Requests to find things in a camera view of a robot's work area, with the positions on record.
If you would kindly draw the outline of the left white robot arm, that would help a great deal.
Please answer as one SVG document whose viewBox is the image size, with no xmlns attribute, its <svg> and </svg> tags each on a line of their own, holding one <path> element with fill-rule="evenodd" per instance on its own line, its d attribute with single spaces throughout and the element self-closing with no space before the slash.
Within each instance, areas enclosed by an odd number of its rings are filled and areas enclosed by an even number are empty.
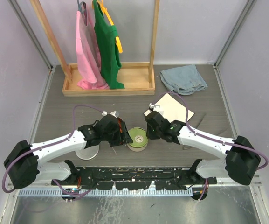
<svg viewBox="0 0 269 224">
<path fill-rule="evenodd" d="M 132 143 L 125 122 L 112 114 L 93 124 L 82 125 L 72 133 L 41 143 L 18 142 L 4 161 L 5 176 L 14 189 L 23 189 L 35 181 L 59 180 L 68 185 L 78 181 L 76 167 L 68 161 L 52 163 L 64 154 L 97 147 L 102 141 L 110 147 Z"/>
</svg>

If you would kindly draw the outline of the round steel lid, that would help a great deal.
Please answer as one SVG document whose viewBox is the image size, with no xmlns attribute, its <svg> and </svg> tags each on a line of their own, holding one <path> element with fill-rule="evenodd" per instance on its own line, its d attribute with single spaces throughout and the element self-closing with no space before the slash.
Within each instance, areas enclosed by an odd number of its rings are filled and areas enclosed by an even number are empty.
<svg viewBox="0 0 269 224">
<path fill-rule="evenodd" d="M 91 146 L 89 148 L 76 150 L 77 157 L 84 161 L 89 161 L 97 157 L 99 153 L 99 146 Z"/>
</svg>

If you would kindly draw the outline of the green round lid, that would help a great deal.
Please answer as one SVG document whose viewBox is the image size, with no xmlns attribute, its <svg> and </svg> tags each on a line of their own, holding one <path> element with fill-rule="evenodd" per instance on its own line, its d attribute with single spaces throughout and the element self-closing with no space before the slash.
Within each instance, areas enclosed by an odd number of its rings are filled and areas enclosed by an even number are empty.
<svg viewBox="0 0 269 224">
<path fill-rule="evenodd" d="M 133 140 L 133 144 L 145 145 L 148 144 L 148 138 L 146 136 L 146 130 L 140 127 L 134 127 L 128 131 Z"/>
</svg>

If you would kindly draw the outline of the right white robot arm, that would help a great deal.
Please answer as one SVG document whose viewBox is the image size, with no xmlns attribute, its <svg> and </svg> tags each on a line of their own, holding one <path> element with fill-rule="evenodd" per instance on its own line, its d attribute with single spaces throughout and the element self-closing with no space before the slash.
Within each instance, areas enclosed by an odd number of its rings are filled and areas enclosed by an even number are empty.
<svg viewBox="0 0 269 224">
<path fill-rule="evenodd" d="M 147 122 L 147 138 L 163 139 L 169 143 L 190 146 L 216 157 L 215 160 L 197 159 L 189 169 L 193 183 L 204 183 L 209 178 L 231 178 L 238 184 L 248 186 L 259 167 L 261 156 L 250 142 L 242 136 L 237 139 L 218 137 L 190 127 L 187 123 L 169 122 L 159 112 L 152 111 Z"/>
</svg>

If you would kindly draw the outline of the small steel bowl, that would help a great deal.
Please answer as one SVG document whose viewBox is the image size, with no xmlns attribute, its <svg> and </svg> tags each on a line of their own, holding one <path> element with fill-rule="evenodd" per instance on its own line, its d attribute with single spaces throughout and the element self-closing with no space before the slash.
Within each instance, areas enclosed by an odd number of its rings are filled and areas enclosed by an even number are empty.
<svg viewBox="0 0 269 224">
<path fill-rule="evenodd" d="M 128 144 L 127 147 L 134 152 L 141 152 L 147 147 L 147 144 L 136 145 L 136 144 L 131 143 L 131 144 Z"/>
</svg>

